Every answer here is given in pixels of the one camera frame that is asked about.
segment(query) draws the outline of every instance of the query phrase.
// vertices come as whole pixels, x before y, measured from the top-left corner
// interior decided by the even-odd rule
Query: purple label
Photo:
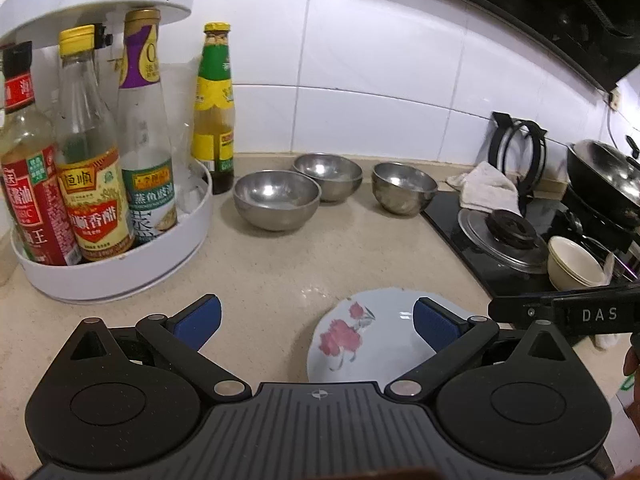
[[[160,81],[158,28],[145,25],[124,39],[120,88],[140,88]]]

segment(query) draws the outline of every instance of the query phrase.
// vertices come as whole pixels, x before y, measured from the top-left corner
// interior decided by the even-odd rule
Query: pink flower pattern
[[[376,319],[372,311],[361,306],[357,301],[349,307],[349,315],[356,321],[353,326],[341,319],[334,319],[329,325],[329,330],[320,334],[320,351],[326,356],[340,356],[340,364],[337,368],[330,368],[333,372],[342,368],[345,352],[353,353],[350,362],[355,361],[356,352],[362,346],[362,335],[359,332]]]

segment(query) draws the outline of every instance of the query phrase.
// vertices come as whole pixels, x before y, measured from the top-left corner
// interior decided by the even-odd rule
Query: floral plate
[[[341,301],[318,323],[306,357],[311,383],[377,381],[381,390],[435,354],[414,328],[414,304],[431,298],[463,319],[473,314],[437,294],[381,288]]]

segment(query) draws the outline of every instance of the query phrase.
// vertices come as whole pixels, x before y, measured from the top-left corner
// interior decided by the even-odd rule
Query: white plastic tray
[[[6,0],[0,6],[0,44],[56,45],[62,30],[123,22],[125,13],[134,7],[157,7],[162,23],[172,23],[191,14],[193,0]]]
[[[167,279],[196,255],[209,231],[212,182],[204,166],[194,163],[207,175],[206,182],[197,174],[191,177],[201,197],[198,207],[161,237],[122,256],[73,267],[45,266],[27,258],[14,230],[14,252],[31,285],[63,303],[94,304],[128,298]]]

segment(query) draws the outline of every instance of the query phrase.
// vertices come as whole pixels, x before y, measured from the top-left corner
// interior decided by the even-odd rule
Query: black frying pan
[[[627,142],[640,150],[633,139]],[[602,142],[582,140],[567,149],[567,173],[574,191],[588,205],[622,227],[640,227],[640,164]]]

